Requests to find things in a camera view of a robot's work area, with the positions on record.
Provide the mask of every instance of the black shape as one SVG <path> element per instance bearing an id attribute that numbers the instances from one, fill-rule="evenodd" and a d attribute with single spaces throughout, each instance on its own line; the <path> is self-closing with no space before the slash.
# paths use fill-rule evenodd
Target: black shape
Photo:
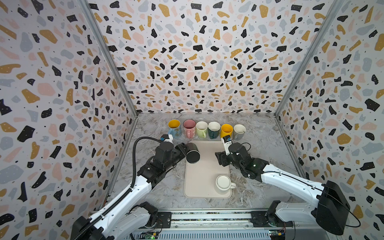
<path id="1" fill-rule="evenodd" d="M 74 22 L 74 21 L 77 21 L 77 18 L 75 15 L 71 15 L 71 16 L 67 16 L 67 19 L 68 21 L 71 23 L 71 22 Z"/>
<path id="2" fill-rule="evenodd" d="M 243 32 L 240 34 L 240 36 L 242 36 L 243 38 L 245 38 L 247 36 L 247 30 L 244 29 Z"/>
<path id="3" fill-rule="evenodd" d="M 109 6 L 110 6 L 110 8 L 119 8 L 120 7 L 119 6 L 119 1 L 113 2 Z"/>
<path id="4" fill-rule="evenodd" d="M 57 67 L 52 65 L 52 70 L 55 73 L 55 76 L 61 76 L 61 71 Z"/>
<path id="5" fill-rule="evenodd" d="M 20 199 L 23 202 L 27 201 L 28 198 L 26 197 L 25 182 L 21 183 L 20 190 L 21 190 L 21 194 L 20 194 L 20 197 L 18 197 L 18 199 Z"/>
<path id="6" fill-rule="evenodd" d="M 91 125 L 88 123 L 87 119 L 83 119 L 84 126 L 91 128 Z"/>
<path id="7" fill-rule="evenodd" d="M 31 0 L 33 6 L 36 9 L 36 12 L 40 14 L 40 11 L 44 9 L 44 6 L 42 3 L 38 2 L 37 0 Z"/>
<path id="8" fill-rule="evenodd" d="M 279 52 L 284 52 L 284 51 L 286 51 L 287 50 L 287 46 L 278 46 L 277 48 L 276 48 L 276 51 L 279 51 Z"/>
<path id="9" fill-rule="evenodd" d="M 347 120 L 344 120 L 343 125 L 344 125 L 346 128 L 348 128 L 348 130 L 351 130 L 351 129 L 352 129 L 352 125 L 349 124 L 349 122 L 348 122 Z"/>
<path id="10" fill-rule="evenodd" d="M 17 8 L 17 12 L 20 13 L 20 15 L 25 18 L 28 17 L 28 13 L 24 11 L 22 8 Z"/>
<path id="11" fill-rule="evenodd" d="M 301 7 L 302 6 L 300 6 L 300 5 L 294 5 L 294 4 L 292 4 L 292 6 L 291 6 L 291 10 L 294 10 L 294 11 L 300 11 L 301 10 Z"/>
<path id="12" fill-rule="evenodd" d="M 37 211 L 36 209 L 32 209 L 28 211 L 29 223 L 37 220 Z"/>
<path id="13" fill-rule="evenodd" d="M 321 10 L 323 8 L 323 6 L 325 5 L 325 3 L 322 3 L 322 4 L 319 4 L 319 5 L 316 5 L 312 8 L 312 10 Z"/>
<path id="14" fill-rule="evenodd" d="M 362 7 L 360 10 L 359 10 L 359 13 L 361 13 L 362 11 L 366 10 L 368 7 L 368 5 L 365 5 L 364 7 Z"/>
<path id="15" fill-rule="evenodd" d="M 203 26 L 201 27 L 199 33 L 204 34 L 204 33 L 205 33 L 205 28 L 206 28 L 206 27 L 207 27 L 207 26 L 203 25 Z"/>
<path id="16" fill-rule="evenodd" d="M 176 45 L 172 45 L 172 46 L 170 46 L 170 47 L 169 47 L 169 52 L 172 52 L 173 49 L 175 49 L 175 48 L 176 48 Z"/>
<path id="17" fill-rule="evenodd" d="M 363 166 L 360 167 L 360 170 L 365 171 L 372 168 L 375 168 L 375 164 L 373 162 L 365 162 Z"/>
<path id="18" fill-rule="evenodd" d="M 95 59 L 93 60 L 93 64 L 99 64 L 99 62 L 100 62 L 100 58 L 99 58 L 99 56 L 96 56 L 95 57 Z"/>
<path id="19" fill-rule="evenodd" d="M 108 187 L 108 180 L 105 180 L 103 190 L 105 190 Z"/>
<path id="20" fill-rule="evenodd" d="M 380 104 L 368 98 L 364 102 L 367 105 L 367 109 L 373 110 L 374 112 L 380 107 Z"/>
<path id="21" fill-rule="evenodd" d="M 372 38 L 372 37 L 374 37 L 376 34 L 377 34 L 377 30 L 374 30 L 374 31 L 369 35 L 369 37 Z"/>
<path id="22" fill-rule="evenodd" d="M 191 3 L 191 8 L 201 10 L 201 4 Z"/>
<path id="23" fill-rule="evenodd" d="M 85 174 L 87 173 L 87 171 L 88 171 L 88 168 L 85 167 L 83 172 L 80 175 L 80 178 L 83 178 L 85 176 Z"/>
<path id="24" fill-rule="evenodd" d="M 195 45 L 195 46 L 193 46 L 193 50 L 201 51 L 201 50 L 203 50 L 203 45 Z"/>
<path id="25" fill-rule="evenodd" d="M 373 135 L 373 133 L 370 133 L 370 132 L 366 132 L 365 137 L 371 139 L 372 141 L 375 140 L 375 135 Z"/>
<path id="26" fill-rule="evenodd" d="M 35 129 L 33 127 L 30 127 L 28 125 L 25 126 L 24 129 L 22 130 L 22 132 L 17 137 L 17 140 L 20 142 L 25 142 L 25 140 L 27 140 L 28 138 L 31 138 L 33 136 L 34 131 L 35 131 Z"/>
<path id="27" fill-rule="evenodd" d="M 0 225 L 13 221 L 14 219 L 15 219 L 15 216 L 13 216 L 12 214 L 4 214 L 0 217 Z"/>
<path id="28" fill-rule="evenodd" d="M 348 16 L 339 16 L 337 20 L 344 22 L 347 19 Z"/>
<path id="29" fill-rule="evenodd" d="M 65 130 L 65 123 L 62 123 L 62 124 L 60 124 L 60 126 L 59 126 L 59 130 L 60 130 L 60 132 L 64 132 L 64 130 Z"/>
<path id="30" fill-rule="evenodd" d="M 296 29 L 298 29 L 299 27 L 294 27 L 290 32 L 289 32 L 289 34 L 291 34 L 291 35 L 293 35 L 293 34 L 295 34 L 295 31 L 296 31 Z"/>
<path id="31" fill-rule="evenodd" d="M 214 4 L 213 8 L 221 8 L 222 6 L 223 6 L 223 1 Z"/>

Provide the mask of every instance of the speckled pattern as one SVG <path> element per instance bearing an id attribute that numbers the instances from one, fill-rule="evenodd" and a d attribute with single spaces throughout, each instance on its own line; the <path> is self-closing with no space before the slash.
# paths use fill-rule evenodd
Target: speckled pattern
<path id="1" fill-rule="evenodd" d="M 69 239 L 130 113 L 76 1 L 0 1 L 0 238 Z"/>
<path id="2" fill-rule="evenodd" d="M 90 0 L 138 112 L 274 112 L 332 1 Z"/>
<path id="3" fill-rule="evenodd" d="M 122 163 L 116 184 L 109 200 L 115 197 L 132 181 L 132 146 L 133 142 L 142 136 L 160 137 L 168 132 L 167 123 L 173 118 L 181 123 L 187 119 L 197 121 L 216 121 L 234 126 L 237 123 L 247 128 L 240 143 L 249 142 L 252 148 L 249 153 L 271 162 L 288 172 L 297 174 L 292 159 L 284 144 L 273 117 L 257 114 L 140 114 L 127 155 Z M 174 140 L 174 144 L 187 143 L 183 135 Z M 155 154 L 159 145 L 156 141 L 141 140 L 136 148 L 137 169 Z M 180 161 L 167 176 L 141 201 L 148 201 L 159 209 L 169 208 L 268 208 L 273 200 L 295 201 L 292 195 L 280 188 L 263 184 L 256 180 L 246 179 L 241 172 L 230 166 L 231 181 L 237 184 L 232 196 L 228 199 L 191 199 L 184 196 L 184 177 L 186 160 Z"/>
<path id="4" fill-rule="evenodd" d="M 345 1 L 278 117 L 306 177 L 338 183 L 360 219 L 344 239 L 384 239 L 383 4 Z"/>

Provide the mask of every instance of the marble table surface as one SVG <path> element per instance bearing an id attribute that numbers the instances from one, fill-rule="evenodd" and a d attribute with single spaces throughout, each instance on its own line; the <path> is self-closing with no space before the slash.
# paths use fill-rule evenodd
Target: marble table surface
<path id="1" fill-rule="evenodd" d="M 168 132 L 168 122 L 178 119 L 181 124 L 184 120 L 193 119 L 196 122 L 216 121 L 222 124 L 243 124 L 246 127 L 244 137 L 238 142 L 248 142 L 252 145 L 248 151 L 252 157 L 264 159 L 276 167 L 293 174 L 297 174 L 293 161 L 284 144 L 283 138 L 278 130 L 275 119 L 271 115 L 259 114 L 172 114 L 172 113 L 143 113 L 139 114 L 138 123 L 127 154 L 122 163 L 120 172 L 108 201 L 121 192 L 132 181 L 132 146 L 135 140 L 142 136 L 159 138 Z M 174 145 L 188 143 L 190 139 L 184 134 L 174 139 Z M 155 155 L 155 148 L 159 143 L 143 139 L 136 147 L 137 170 Z M 191 199 L 184 196 L 185 160 L 180 161 L 166 177 L 140 202 L 148 201 L 159 209 L 185 209 L 185 208 L 268 208 L 273 200 L 301 202 L 287 191 L 278 187 L 260 183 L 256 180 L 246 179 L 241 172 L 230 166 L 231 181 L 236 183 L 232 196 L 228 199 Z"/>

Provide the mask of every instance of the terrazzo wallpaper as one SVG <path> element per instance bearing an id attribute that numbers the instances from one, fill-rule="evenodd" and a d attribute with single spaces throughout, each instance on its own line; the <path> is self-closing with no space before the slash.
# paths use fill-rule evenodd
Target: terrazzo wallpaper
<path id="1" fill-rule="evenodd" d="M 383 4 L 343 3 L 278 116 L 306 177 L 338 183 L 360 219 L 348 240 L 384 239 Z"/>
<path id="2" fill-rule="evenodd" d="M 0 238 L 68 239 L 131 123 L 76 1 L 0 1 Z"/>
<path id="3" fill-rule="evenodd" d="M 274 112 L 332 0 L 89 0 L 140 112 Z"/>

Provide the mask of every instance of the black cable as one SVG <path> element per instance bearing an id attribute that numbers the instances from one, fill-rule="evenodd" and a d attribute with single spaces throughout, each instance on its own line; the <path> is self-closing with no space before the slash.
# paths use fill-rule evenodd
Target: black cable
<path id="1" fill-rule="evenodd" d="M 299 182 L 301 182 L 301 183 L 304 183 L 304 184 L 306 184 L 306 185 L 308 185 L 308 186 L 310 186 L 310 187 L 312 187 L 312 188 L 314 188 L 314 189 L 316 189 L 316 190 L 319 190 L 319 191 L 321 191 L 321 192 L 323 192 L 323 193 L 325 193 L 325 194 L 327 194 L 328 196 L 330 196 L 330 197 L 332 197 L 334 200 L 336 200 L 338 203 L 340 203 L 345 209 L 347 209 L 347 211 L 350 213 L 350 214 L 352 214 L 352 216 L 354 216 L 355 218 L 356 218 L 356 220 L 359 222 L 359 225 L 358 226 L 350 226 L 350 225 L 345 225 L 346 227 L 360 227 L 361 226 L 361 222 L 360 222 L 360 220 L 344 205 L 344 204 L 342 204 L 338 199 L 336 199 L 334 196 L 332 196 L 331 194 L 329 194 L 329 193 L 327 193 L 327 192 L 325 192 L 324 190 L 321 190 L 321 189 L 318 189 L 317 187 L 313 187 L 312 185 L 310 185 L 310 184 L 308 184 L 308 183 L 306 183 L 306 182 L 303 182 L 303 181 L 301 181 L 301 180 L 299 180 L 299 179 L 297 179 L 297 178 L 295 178 L 295 177 L 292 177 L 292 176 L 290 176 L 290 175 L 287 175 L 287 174 L 284 174 L 284 173 L 280 173 L 280 172 L 276 172 L 276 171 L 267 171 L 267 172 L 264 172 L 264 173 L 268 173 L 268 172 L 273 172 L 273 173 L 277 173 L 277 174 L 281 174 L 281 175 L 284 175 L 284 176 L 287 176 L 287 177 L 290 177 L 290 178 L 293 178 L 293 179 L 295 179 L 295 180 L 297 180 L 297 181 L 299 181 Z"/>

